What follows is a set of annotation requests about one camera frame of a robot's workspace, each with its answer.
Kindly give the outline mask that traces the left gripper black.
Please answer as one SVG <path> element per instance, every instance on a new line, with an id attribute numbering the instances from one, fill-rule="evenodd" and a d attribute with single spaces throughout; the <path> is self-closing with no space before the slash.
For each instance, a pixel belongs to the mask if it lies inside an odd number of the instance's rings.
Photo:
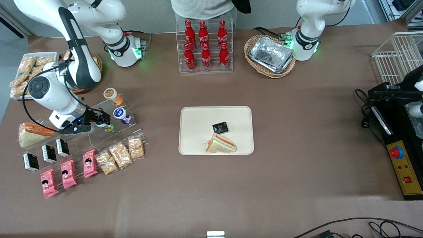
<path id="1" fill-rule="evenodd" d="M 372 91 L 368 94 L 368 101 L 378 101 L 383 99 L 417 99 L 422 97 L 422 90 L 417 89 L 414 85 L 422 82 L 423 65 L 406 74 L 405 78 L 399 85 L 391 85 L 384 83 L 383 91 Z M 404 95 L 403 91 L 419 92 L 420 95 Z"/>

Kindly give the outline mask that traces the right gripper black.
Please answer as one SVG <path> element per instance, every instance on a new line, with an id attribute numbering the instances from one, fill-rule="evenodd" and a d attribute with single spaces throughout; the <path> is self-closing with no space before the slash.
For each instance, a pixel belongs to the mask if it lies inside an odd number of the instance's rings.
<path id="1" fill-rule="evenodd" d="M 106 112 L 87 110 L 82 116 L 75 120 L 75 126 L 77 128 L 86 128 L 87 126 L 97 128 L 97 123 L 110 124 L 110 115 Z"/>

